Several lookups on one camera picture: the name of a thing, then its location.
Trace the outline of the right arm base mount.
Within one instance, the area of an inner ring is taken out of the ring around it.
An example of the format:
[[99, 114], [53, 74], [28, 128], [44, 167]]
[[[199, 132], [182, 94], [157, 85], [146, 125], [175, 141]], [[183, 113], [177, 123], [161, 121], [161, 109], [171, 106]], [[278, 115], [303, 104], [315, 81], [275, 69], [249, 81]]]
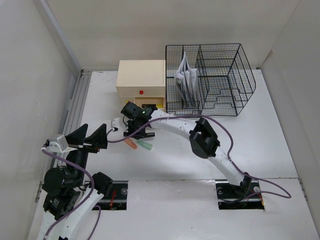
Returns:
[[264, 201], [260, 193], [249, 197], [251, 194], [261, 190], [257, 180], [253, 180], [245, 189], [231, 185], [226, 180], [217, 180], [215, 186], [219, 210], [265, 209]]

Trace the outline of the cream wooden drawer cabinet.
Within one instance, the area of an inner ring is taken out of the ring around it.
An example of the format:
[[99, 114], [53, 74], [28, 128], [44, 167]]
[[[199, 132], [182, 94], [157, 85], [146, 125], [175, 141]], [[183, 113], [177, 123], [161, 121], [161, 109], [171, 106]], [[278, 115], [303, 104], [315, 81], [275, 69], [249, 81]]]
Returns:
[[120, 103], [156, 104], [166, 108], [166, 61], [120, 60], [116, 80]]

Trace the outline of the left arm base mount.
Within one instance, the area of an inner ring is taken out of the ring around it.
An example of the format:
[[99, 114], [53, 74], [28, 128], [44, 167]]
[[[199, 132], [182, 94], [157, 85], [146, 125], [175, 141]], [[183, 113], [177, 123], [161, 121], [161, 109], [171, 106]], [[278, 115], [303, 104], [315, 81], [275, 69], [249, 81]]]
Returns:
[[95, 189], [104, 194], [97, 203], [105, 211], [122, 211], [127, 209], [128, 181], [108, 180], [105, 183], [98, 183]]

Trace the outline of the green highlighter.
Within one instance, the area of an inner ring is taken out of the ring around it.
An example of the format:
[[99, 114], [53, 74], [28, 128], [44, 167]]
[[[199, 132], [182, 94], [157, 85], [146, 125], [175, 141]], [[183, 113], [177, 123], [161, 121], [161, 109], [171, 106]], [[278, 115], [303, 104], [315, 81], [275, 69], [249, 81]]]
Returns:
[[142, 141], [142, 140], [137, 140], [136, 143], [137, 143], [139, 146], [141, 146], [141, 147], [143, 147], [143, 148], [145, 148], [145, 149], [147, 149], [147, 150], [149, 150], [149, 151], [151, 151], [152, 148], [153, 148], [153, 145], [152, 145], [152, 144], [147, 143], [147, 142]]

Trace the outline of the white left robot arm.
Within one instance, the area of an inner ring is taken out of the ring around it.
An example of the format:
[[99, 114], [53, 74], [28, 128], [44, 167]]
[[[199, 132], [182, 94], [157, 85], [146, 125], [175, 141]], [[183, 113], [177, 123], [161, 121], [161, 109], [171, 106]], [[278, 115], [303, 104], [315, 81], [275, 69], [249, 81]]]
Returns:
[[98, 202], [115, 198], [113, 180], [102, 172], [91, 175], [86, 170], [88, 155], [108, 146], [110, 131], [102, 124], [87, 136], [88, 124], [68, 135], [57, 134], [47, 139], [41, 151], [65, 165], [49, 169], [42, 190], [46, 192], [39, 240], [74, 240], [85, 218]]

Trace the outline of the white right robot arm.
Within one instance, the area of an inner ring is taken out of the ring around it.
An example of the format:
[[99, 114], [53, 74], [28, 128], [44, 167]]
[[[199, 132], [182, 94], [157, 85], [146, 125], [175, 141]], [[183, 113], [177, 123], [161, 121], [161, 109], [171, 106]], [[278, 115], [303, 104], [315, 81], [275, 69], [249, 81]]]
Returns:
[[128, 128], [124, 136], [136, 133], [140, 139], [146, 127], [166, 130], [181, 136], [190, 142], [191, 150], [197, 157], [208, 159], [217, 167], [227, 179], [235, 196], [243, 197], [250, 191], [252, 179], [238, 170], [221, 149], [218, 135], [204, 117], [188, 120], [168, 114], [155, 106], [141, 108], [130, 101], [120, 113], [128, 118]]

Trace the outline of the yellow black highlighter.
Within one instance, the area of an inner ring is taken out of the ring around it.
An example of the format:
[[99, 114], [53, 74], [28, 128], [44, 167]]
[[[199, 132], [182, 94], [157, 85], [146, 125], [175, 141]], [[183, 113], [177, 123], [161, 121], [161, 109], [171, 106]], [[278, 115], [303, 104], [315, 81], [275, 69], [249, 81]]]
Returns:
[[157, 105], [155, 103], [143, 103], [141, 105], [142, 108], [157, 108]]

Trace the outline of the white instruction booklet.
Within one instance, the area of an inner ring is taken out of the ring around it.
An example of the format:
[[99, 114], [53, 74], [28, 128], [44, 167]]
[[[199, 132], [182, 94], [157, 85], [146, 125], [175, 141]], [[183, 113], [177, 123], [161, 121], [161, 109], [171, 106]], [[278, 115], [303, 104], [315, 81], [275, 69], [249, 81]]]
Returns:
[[183, 52], [180, 65], [174, 75], [176, 88], [187, 107], [196, 106], [197, 69], [190, 67], [187, 53]]

